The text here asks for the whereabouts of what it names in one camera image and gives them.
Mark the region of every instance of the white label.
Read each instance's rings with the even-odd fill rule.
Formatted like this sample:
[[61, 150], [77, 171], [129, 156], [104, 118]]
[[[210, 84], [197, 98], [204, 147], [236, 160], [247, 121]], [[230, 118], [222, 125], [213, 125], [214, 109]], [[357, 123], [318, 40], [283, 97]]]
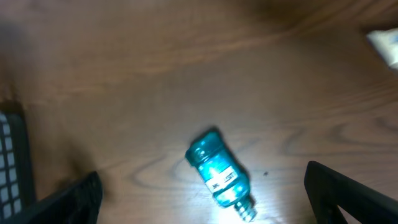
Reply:
[[218, 190], [225, 188], [229, 183], [238, 177], [235, 170], [230, 166], [223, 172], [216, 174], [212, 179], [206, 181], [206, 185], [214, 193]]

